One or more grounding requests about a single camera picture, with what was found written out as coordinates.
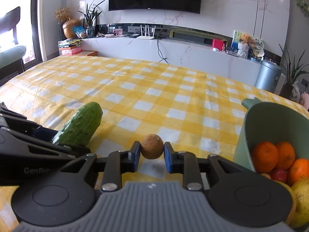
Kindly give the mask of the green cucumber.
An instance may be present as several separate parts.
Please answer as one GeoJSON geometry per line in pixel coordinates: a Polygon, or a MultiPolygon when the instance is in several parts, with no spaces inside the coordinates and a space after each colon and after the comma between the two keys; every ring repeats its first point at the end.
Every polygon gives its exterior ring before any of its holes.
{"type": "Polygon", "coordinates": [[[85,147],[100,126],[102,116],[99,103],[90,102],[82,106],[54,135],[51,143],[85,147]]]}

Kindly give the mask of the orange tangerine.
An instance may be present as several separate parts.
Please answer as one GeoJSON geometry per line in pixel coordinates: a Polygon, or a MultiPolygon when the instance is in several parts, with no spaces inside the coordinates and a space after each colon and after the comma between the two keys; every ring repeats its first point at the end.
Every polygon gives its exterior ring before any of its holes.
{"type": "Polygon", "coordinates": [[[251,160],[258,173],[271,172],[278,163],[278,149],[274,144],[264,141],[250,150],[251,160]]]}
{"type": "Polygon", "coordinates": [[[295,150],[293,146],[286,141],[281,141],[275,146],[278,150],[278,163],[276,167],[283,170],[289,169],[295,160],[295,150]]]}

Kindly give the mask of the red cherry tomato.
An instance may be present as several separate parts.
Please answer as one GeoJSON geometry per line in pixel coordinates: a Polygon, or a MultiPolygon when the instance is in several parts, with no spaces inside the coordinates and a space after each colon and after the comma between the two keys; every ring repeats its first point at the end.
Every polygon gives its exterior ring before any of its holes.
{"type": "Polygon", "coordinates": [[[270,172],[270,178],[285,183],[287,179],[287,171],[283,168],[275,168],[270,172]]]}

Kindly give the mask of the green plastic bowl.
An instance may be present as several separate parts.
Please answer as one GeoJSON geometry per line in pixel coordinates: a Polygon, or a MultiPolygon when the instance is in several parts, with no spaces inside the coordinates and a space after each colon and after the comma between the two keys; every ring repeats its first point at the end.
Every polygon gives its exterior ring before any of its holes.
{"type": "Polygon", "coordinates": [[[234,153],[235,163],[254,171],[250,150],[263,141],[274,145],[287,141],[297,157],[308,159],[308,117],[290,107],[258,98],[245,98],[241,104],[247,112],[234,153]]]}

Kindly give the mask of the white tv cabinet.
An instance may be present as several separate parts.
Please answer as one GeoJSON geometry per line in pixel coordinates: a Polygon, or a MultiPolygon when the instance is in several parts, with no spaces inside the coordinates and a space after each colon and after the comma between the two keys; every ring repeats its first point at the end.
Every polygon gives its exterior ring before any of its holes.
{"type": "Polygon", "coordinates": [[[152,62],[162,60],[161,52],[164,64],[218,75],[250,86],[255,84],[260,70],[258,63],[213,51],[202,44],[174,39],[90,38],[82,40],[82,49],[97,51],[101,57],[152,62]]]}

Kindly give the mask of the orange cardboard box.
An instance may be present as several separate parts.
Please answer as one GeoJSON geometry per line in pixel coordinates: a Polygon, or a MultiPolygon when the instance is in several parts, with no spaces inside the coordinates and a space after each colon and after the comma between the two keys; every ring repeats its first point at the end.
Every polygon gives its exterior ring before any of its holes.
{"type": "Polygon", "coordinates": [[[97,51],[82,51],[76,55],[96,57],[97,51]]]}

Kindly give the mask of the stack of pink books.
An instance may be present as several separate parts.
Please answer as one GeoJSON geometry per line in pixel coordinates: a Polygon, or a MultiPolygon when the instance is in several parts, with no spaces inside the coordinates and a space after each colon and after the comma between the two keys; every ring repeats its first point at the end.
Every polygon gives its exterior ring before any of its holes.
{"type": "Polygon", "coordinates": [[[58,42],[59,55],[77,55],[82,52],[81,39],[66,39],[58,42]]]}

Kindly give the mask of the red box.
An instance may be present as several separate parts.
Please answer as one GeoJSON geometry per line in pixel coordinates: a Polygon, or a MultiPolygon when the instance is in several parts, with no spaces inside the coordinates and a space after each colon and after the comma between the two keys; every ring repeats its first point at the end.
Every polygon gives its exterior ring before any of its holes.
{"type": "Polygon", "coordinates": [[[218,51],[224,51],[226,46],[226,42],[220,39],[212,40],[212,48],[217,49],[218,51]]]}

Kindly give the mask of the grey metal trash can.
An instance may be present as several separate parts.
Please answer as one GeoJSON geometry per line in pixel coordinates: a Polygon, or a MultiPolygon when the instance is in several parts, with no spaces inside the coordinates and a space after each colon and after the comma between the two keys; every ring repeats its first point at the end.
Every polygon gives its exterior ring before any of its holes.
{"type": "Polygon", "coordinates": [[[274,93],[281,73],[282,69],[276,63],[269,60],[263,60],[255,82],[255,87],[274,93]]]}

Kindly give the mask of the golden gourd vase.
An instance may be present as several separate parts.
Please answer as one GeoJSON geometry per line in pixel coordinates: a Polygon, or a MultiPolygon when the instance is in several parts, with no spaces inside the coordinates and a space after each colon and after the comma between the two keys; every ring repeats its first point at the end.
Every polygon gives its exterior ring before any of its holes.
{"type": "Polygon", "coordinates": [[[74,27],[80,26],[80,20],[79,19],[69,19],[62,25],[62,29],[64,32],[64,35],[67,39],[69,38],[75,38],[76,34],[74,32],[74,27]]]}

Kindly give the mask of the yellow green apple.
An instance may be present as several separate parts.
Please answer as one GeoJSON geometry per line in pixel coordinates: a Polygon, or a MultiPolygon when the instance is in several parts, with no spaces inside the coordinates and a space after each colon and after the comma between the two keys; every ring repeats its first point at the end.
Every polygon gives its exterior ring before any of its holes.
{"type": "Polygon", "coordinates": [[[296,197],[296,210],[290,226],[299,228],[308,223],[308,177],[297,181],[292,190],[296,197]]]}

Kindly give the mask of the teddy bear in pot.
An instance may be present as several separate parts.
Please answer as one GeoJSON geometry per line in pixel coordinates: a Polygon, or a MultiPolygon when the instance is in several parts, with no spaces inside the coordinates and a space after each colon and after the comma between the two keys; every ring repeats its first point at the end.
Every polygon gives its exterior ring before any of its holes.
{"type": "Polygon", "coordinates": [[[238,40],[238,57],[247,59],[249,48],[255,45],[255,41],[252,37],[246,33],[242,33],[238,40]]]}

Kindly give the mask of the white plastic bag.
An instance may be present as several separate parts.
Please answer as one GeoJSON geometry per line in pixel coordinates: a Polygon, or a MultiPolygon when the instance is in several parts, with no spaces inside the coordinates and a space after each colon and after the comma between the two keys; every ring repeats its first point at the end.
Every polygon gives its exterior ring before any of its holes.
{"type": "Polygon", "coordinates": [[[293,102],[296,102],[296,103],[299,103],[300,102],[300,89],[297,85],[298,81],[295,81],[293,83],[293,89],[292,89],[292,92],[291,92],[291,100],[293,102]]]}

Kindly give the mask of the potted long-leaf plant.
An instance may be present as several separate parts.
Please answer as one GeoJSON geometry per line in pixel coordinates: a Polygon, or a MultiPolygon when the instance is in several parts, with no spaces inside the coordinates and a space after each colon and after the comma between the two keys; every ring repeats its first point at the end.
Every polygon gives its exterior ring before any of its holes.
{"type": "Polygon", "coordinates": [[[281,45],[279,46],[282,51],[283,60],[286,63],[286,65],[281,65],[283,71],[285,72],[286,83],[281,89],[280,96],[290,100],[292,98],[293,84],[297,81],[297,78],[301,75],[308,74],[308,71],[306,71],[305,69],[306,67],[308,67],[308,64],[301,62],[306,52],[306,49],[302,52],[298,60],[296,60],[295,55],[293,57],[293,60],[291,60],[288,49],[285,52],[281,45]]]}

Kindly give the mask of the small potted plant on cabinet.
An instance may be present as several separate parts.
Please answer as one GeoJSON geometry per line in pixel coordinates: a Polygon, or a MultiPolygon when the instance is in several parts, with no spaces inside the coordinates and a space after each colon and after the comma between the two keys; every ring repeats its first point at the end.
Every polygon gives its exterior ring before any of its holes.
{"type": "Polygon", "coordinates": [[[95,5],[94,1],[93,1],[90,5],[86,4],[86,8],[85,8],[84,12],[79,10],[79,12],[83,14],[84,19],[87,22],[87,27],[86,27],[87,38],[93,38],[94,35],[95,35],[94,23],[96,22],[97,18],[102,13],[102,11],[98,10],[98,7],[104,2],[105,2],[105,0],[99,2],[98,4],[95,5]]]}

